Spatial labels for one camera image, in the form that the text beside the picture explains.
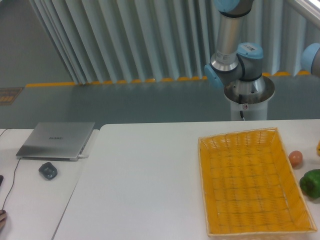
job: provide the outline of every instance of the silver laptop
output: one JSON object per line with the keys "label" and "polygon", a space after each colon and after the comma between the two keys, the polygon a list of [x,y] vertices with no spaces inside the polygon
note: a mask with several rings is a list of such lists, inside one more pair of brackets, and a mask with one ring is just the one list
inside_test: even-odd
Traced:
{"label": "silver laptop", "polygon": [[40,122],[17,152],[18,159],[77,161],[94,122]]}

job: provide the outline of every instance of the laptop logo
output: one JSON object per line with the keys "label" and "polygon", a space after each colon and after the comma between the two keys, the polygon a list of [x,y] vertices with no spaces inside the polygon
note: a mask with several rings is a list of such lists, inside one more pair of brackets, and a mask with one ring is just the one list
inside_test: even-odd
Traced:
{"label": "laptop logo", "polygon": [[63,137],[62,136],[50,136],[49,139],[61,140],[61,139],[63,139]]}

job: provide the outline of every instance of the white curtain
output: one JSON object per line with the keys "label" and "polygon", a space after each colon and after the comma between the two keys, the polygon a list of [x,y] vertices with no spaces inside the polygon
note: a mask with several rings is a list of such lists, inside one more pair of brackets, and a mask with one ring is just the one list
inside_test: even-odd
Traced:
{"label": "white curtain", "polygon": [[[204,76],[220,14],[213,0],[30,0],[76,84]],[[255,0],[241,42],[260,44],[263,71],[296,75],[320,31],[284,0]]]}

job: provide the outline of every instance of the yellow basket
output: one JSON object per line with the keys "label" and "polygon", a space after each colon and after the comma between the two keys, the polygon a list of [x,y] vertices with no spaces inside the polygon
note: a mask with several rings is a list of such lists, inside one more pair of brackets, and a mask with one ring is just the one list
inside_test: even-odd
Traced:
{"label": "yellow basket", "polygon": [[199,138],[209,237],[316,232],[277,128]]}

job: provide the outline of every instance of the yellow floor stripe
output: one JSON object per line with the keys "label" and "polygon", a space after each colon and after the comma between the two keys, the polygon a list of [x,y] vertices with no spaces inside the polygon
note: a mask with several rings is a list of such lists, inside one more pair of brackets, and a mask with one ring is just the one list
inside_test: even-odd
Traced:
{"label": "yellow floor stripe", "polygon": [[29,83],[25,85],[26,88],[35,87],[56,87],[56,86],[75,86],[74,82],[49,82],[49,83]]}
{"label": "yellow floor stripe", "polygon": [[[266,77],[281,77],[281,76],[291,76],[289,72],[286,71],[279,71],[276,72],[275,74],[271,75],[268,72],[262,73],[263,76]],[[310,72],[308,71],[299,71],[297,75],[310,75]],[[197,81],[197,80],[207,80],[206,76],[203,76],[203,78],[199,78],[198,76],[193,76],[191,78],[189,77],[179,77],[177,81],[182,82],[182,81]],[[145,83],[155,83],[156,80],[154,78],[149,78],[144,81]],[[161,82],[174,82],[174,80],[170,77],[163,78]],[[128,82],[126,80],[118,80],[116,82],[117,84],[127,84]],[[138,84],[142,83],[140,79],[134,79],[131,81],[133,84]],[[85,85],[101,85],[101,84],[113,84],[111,80],[104,81],[103,83],[99,81],[93,81],[91,83],[86,83]],[[29,83],[25,87],[26,88],[36,88],[36,87],[57,87],[57,86],[76,86],[74,82],[49,82],[49,83]]]}

